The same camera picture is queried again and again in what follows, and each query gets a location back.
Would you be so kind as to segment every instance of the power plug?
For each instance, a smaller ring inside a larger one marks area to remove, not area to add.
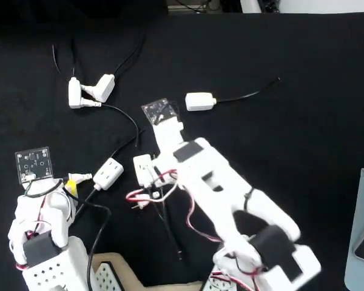
[[[151,156],[148,154],[135,156],[133,158],[133,166],[135,167],[138,184],[142,187],[151,185],[154,177],[158,176],[153,170]]]
[[[188,93],[185,97],[187,111],[210,110],[217,103],[212,93],[195,92]]]
[[[98,191],[101,189],[108,190],[117,178],[121,176],[123,171],[124,167],[119,162],[112,158],[107,159],[93,177],[94,188]]]
[[[115,87],[115,75],[104,74],[97,82],[96,86],[81,85],[81,88],[97,101],[104,103],[107,101],[113,88]]]
[[[85,99],[81,96],[81,84],[76,77],[72,77],[68,86],[69,107],[77,109],[81,107],[100,107],[100,102]]]

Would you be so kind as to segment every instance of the white connector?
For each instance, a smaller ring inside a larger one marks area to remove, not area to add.
[[[135,167],[138,184],[141,187],[151,185],[158,176],[153,170],[151,156],[148,154],[133,157],[133,166]]]
[[[147,199],[150,199],[150,195],[148,195],[148,194],[137,194],[137,195],[135,195],[135,198],[147,200]],[[150,201],[138,201],[137,203],[138,203],[138,205],[135,206],[135,208],[139,207],[140,209],[143,209],[143,208],[145,208],[145,206],[147,206],[150,203]]]
[[[113,88],[115,87],[115,75],[104,74],[97,82],[96,86],[81,85],[81,88],[97,101],[104,103],[107,101]]]
[[[77,109],[81,107],[100,107],[100,102],[95,102],[89,99],[85,99],[81,96],[81,84],[79,81],[72,77],[69,81],[68,87],[69,107],[71,109]]]
[[[117,178],[121,176],[123,171],[124,168],[120,163],[112,158],[107,159],[93,177],[94,188],[98,191],[101,189],[108,190]]]
[[[75,184],[79,184],[83,181],[90,180],[93,178],[92,174],[71,174],[69,173],[69,179],[75,181]]]
[[[188,93],[185,97],[187,111],[210,110],[217,103],[212,93],[195,92]]]

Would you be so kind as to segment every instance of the black cloth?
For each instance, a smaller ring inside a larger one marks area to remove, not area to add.
[[[0,24],[84,21],[167,14],[165,0],[1,0]]]
[[[0,28],[0,290],[26,290],[8,250],[18,185],[14,153],[49,146],[56,177],[94,172],[134,134],[131,123],[107,109],[70,110],[67,84],[53,65],[51,44],[71,72],[69,39],[78,48],[77,77],[94,84],[134,47],[142,28],[127,21]],[[245,95],[280,76],[260,95],[187,112],[187,92],[218,99]],[[133,155],[156,152],[140,106],[160,98],[177,102],[191,138],[205,137],[256,188],[264,190],[302,230],[322,273],[302,290],[345,290],[343,277],[360,169],[364,167],[364,13],[348,15],[173,16],[147,28],[136,65],[118,80],[108,103],[127,110],[141,128],[140,150],[118,157],[123,176],[95,202],[113,218],[97,252],[123,255],[144,285],[206,279],[216,244],[188,229],[189,198],[167,203],[184,259],[177,259],[155,209],[131,209],[125,194],[137,189]],[[91,183],[81,185],[85,196]],[[237,213],[252,234],[258,219]],[[87,209],[72,233],[89,249],[103,213]],[[201,210],[196,228],[214,234]]]

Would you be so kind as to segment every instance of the black circuit board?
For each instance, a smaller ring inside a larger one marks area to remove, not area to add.
[[[166,98],[143,105],[141,108],[152,125],[158,125],[159,122],[174,116],[178,117]]]
[[[15,153],[19,183],[53,177],[53,167],[48,147]]]

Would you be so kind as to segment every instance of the wire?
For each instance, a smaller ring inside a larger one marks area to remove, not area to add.
[[[239,279],[236,279],[235,277],[233,276],[229,276],[229,275],[225,275],[223,274],[222,272],[213,272],[211,274],[211,278],[213,279],[218,279],[218,280],[223,280],[223,281],[228,281],[222,277],[218,277],[218,275],[223,275],[223,276],[226,276],[229,278],[230,281],[240,285],[242,288],[244,288],[245,290],[247,291],[260,291],[259,287],[256,285],[256,282],[255,282],[255,278],[254,278],[254,275],[252,276],[252,282],[254,283],[254,289],[255,290],[252,290],[251,288],[249,288],[246,284],[244,284],[242,281],[240,281]]]
[[[133,118],[131,116],[128,115],[128,113],[126,113],[125,111],[121,110],[120,108],[113,106],[113,105],[108,105],[108,104],[101,104],[102,107],[107,107],[113,110],[116,110],[118,112],[120,112],[121,114],[123,114],[126,118],[128,118],[132,124],[134,124],[135,128],[136,128],[136,141],[135,141],[135,147],[138,147],[139,144],[139,127],[138,124],[136,123],[135,120],[133,120]]]
[[[190,209],[189,209],[189,213],[187,214],[186,217],[186,224],[189,228],[191,228],[192,230],[194,230],[195,232],[197,232],[199,235],[203,236],[204,238],[207,238],[208,240],[214,242],[214,243],[222,243],[222,240],[220,238],[215,238],[214,236],[208,235],[206,233],[203,233],[199,230],[197,230],[192,223],[190,222],[190,217],[192,216],[192,214],[194,213],[195,210],[195,202],[193,197],[190,195]]]
[[[146,129],[142,129],[140,130],[139,132],[139,135],[141,135],[143,132],[145,132]],[[119,153],[123,148],[125,148],[126,146],[128,146],[133,140],[135,140],[135,138],[137,138],[137,136],[133,136],[131,137],[128,141],[126,141],[124,144],[122,144],[121,146],[119,146],[117,149],[115,149],[113,151],[113,153],[109,156],[110,158],[113,158],[117,153]],[[87,196],[87,198],[85,199],[86,202],[90,201],[97,193],[97,190],[96,189],[93,189],[91,191],[91,193]],[[85,209],[85,204],[82,204],[78,210],[76,211],[76,215],[75,217],[79,217],[81,215],[81,213],[84,211]]]
[[[92,289],[92,284],[90,283],[90,271],[92,269],[92,260],[93,260],[93,255],[95,253],[95,249],[96,249],[96,246],[98,244],[98,241],[101,237],[101,234],[103,233],[107,223],[109,222],[109,219],[110,217],[112,216],[112,212],[110,211],[110,209],[106,206],[102,206],[102,205],[98,205],[98,204],[94,204],[94,203],[91,203],[91,202],[87,202],[85,200],[82,200],[82,199],[79,199],[77,198],[76,196],[72,195],[69,191],[67,191],[67,189],[65,187],[62,188],[63,191],[65,192],[65,194],[69,197],[69,198],[72,198],[74,199],[75,201],[79,202],[79,203],[83,203],[83,204],[86,204],[88,206],[92,206],[94,208],[99,208],[99,209],[103,209],[106,211],[107,213],[107,217],[105,218],[103,224],[101,225],[101,227],[99,228],[99,231],[97,233],[97,236],[95,238],[95,241],[93,243],[93,246],[92,248],[90,249],[90,252],[88,254],[88,262],[87,262],[87,268],[86,268],[86,281],[87,281],[87,287],[89,289],[89,291],[93,291]]]
[[[217,100],[217,103],[220,103],[220,102],[231,102],[231,101],[236,101],[236,100],[241,100],[241,99],[245,99],[245,98],[248,98],[248,97],[252,97],[254,95],[257,95],[263,91],[265,91],[266,89],[270,88],[271,86],[275,85],[276,83],[280,82],[281,79],[279,77],[275,78],[273,81],[271,81],[270,83],[268,83],[267,85],[265,85],[263,88],[261,88],[260,90],[257,90],[253,93],[250,93],[250,94],[247,94],[247,95],[244,95],[244,96],[241,96],[241,97],[236,97],[236,98],[229,98],[229,99],[220,99],[220,100]]]
[[[89,202],[92,198],[93,198],[93,196],[95,196],[96,195],[96,193],[97,193],[97,189],[96,188],[93,188],[93,190],[91,191],[91,193],[86,197],[86,199],[85,199],[85,201],[86,202]],[[84,211],[84,208],[85,208],[85,204],[82,204],[79,208],[78,208],[78,210],[77,210],[77,212],[75,213],[75,218],[76,218],[76,220],[78,219],[78,217],[81,215],[81,213]]]
[[[24,191],[24,196],[29,197],[29,198],[39,198],[39,197],[43,197],[44,195],[49,194],[50,192],[56,190],[63,183],[63,180],[62,179],[59,179],[58,183],[56,183],[55,186],[53,186],[51,189],[48,189],[47,191],[42,192],[42,193],[29,195],[28,192],[30,191],[31,185],[32,185],[32,183],[34,181],[35,180],[31,180],[30,181],[30,184],[27,186],[27,188]]]
[[[163,198],[163,187],[160,188],[160,196]],[[170,227],[170,221],[169,217],[167,215],[167,209],[166,209],[166,202],[162,202],[162,213],[163,216],[160,214],[157,205],[154,203],[153,206],[155,207],[158,216],[162,219],[162,222],[164,224],[164,228],[166,229],[167,235],[169,236],[169,239],[171,240],[172,244],[175,246],[175,249],[177,250],[177,256],[179,260],[182,260],[182,250],[179,244],[177,243],[177,239],[175,238],[175,235]]]
[[[126,68],[126,71],[129,70],[135,63],[135,61],[137,61],[137,59],[139,58],[139,55],[144,47],[144,43],[146,41],[146,33],[143,32],[143,34],[141,35],[140,37],[140,40],[138,42],[138,44],[136,45],[135,49],[130,52],[115,68],[115,70],[113,71],[113,74],[115,75],[116,78],[119,77],[119,70],[123,67],[123,65],[128,62],[131,58],[133,58],[136,54],[136,59],[133,60],[133,63],[131,63],[131,66]]]
[[[132,191],[130,193],[127,194],[126,199],[129,202],[142,202],[142,201],[149,201],[149,202],[154,202],[154,203],[159,203],[159,202],[163,202],[164,200],[168,199],[168,197],[175,191],[175,189],[178,186],[178,181],[175,182],[175,184],[172,186],[172,188],[160,199],[143,199],[143,198],[131,198],[131,196],[139,194],[141,192],[143,192],[143,189],[140,190],[136,190],[136,191]]]
[[[146,129],[142,129],[139,131],[139,135],[141,135],[143,132],[145,132]],[[125,148],[126,146],[128,146],[132,141],[135,140],[135,138],[137,138],[136,135],[134,135],[133,137],[131,137],[130,139],[128,139],[124,144],[122,144],[121,146],[119,146],[117,149],[115,149],[113,151],[113,153],[109,156],[109,158],[113,158],[117,153],[119,153],[123,148]]]
[[[29,265],[19,265],[19,264],[15,264],[15,267],[19,270],[19,271],[24,271],[26,269],[29,268]]]
[[[75,49],[75,42],[74,39],[72,38],[70,40],[70,50],[72,51],[72,77],[74,77],[75,75],[75,67],[76,67],[76,63],[77,63],[77,54],[76,54],[76,49]]]
[[[182,6],[185,6],[187,9],[192,10],[192,11],[194,11],[194,12],[197,12],[197,13],[206,13],[206,11],[205,11],[205,10],[195,9],[195,8],[193,8],[193,7],[190,7],[190,6],[186,5],[185,3],[181,2],[180,0],[175,0],[175,1],[177,1],[177,2],[178,2],[179,4],[181,4]]]

